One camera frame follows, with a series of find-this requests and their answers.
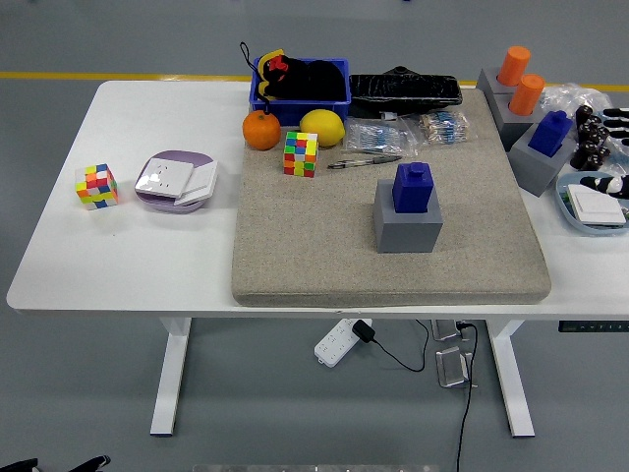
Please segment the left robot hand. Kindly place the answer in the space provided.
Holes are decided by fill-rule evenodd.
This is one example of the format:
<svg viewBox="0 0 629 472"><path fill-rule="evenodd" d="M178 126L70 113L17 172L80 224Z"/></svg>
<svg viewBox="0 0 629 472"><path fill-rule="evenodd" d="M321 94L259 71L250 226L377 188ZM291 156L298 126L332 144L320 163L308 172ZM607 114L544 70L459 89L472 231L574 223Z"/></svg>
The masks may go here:
<svg viewBox="0 0 629 472"><path fill-rule="evenodd" d="M83 462L71 469L71 472L96 472L100 471L103 467L108 465L111 462L111 459L107 455L98 455L89 459L86 462ZM25 460L20 460L0 468L1 472L37 472L38 468L38 459L36 457L29 458Z"/></svg>

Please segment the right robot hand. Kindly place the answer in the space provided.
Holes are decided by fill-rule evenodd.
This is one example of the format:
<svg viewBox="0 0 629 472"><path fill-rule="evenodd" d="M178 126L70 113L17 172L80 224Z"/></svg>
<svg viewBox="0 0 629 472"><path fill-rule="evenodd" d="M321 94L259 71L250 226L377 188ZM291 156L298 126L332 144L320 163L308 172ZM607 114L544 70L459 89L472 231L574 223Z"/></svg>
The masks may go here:
<svg viewBox="0 0 629 472"><path fill-rule="evenodd" d="M620 142L620 148L628 154L628 109L605 109L602 112L601 124L607 130L607 135ZM580 184L617 199L628 199L628 174L615 177L582 177Z"/></svg>

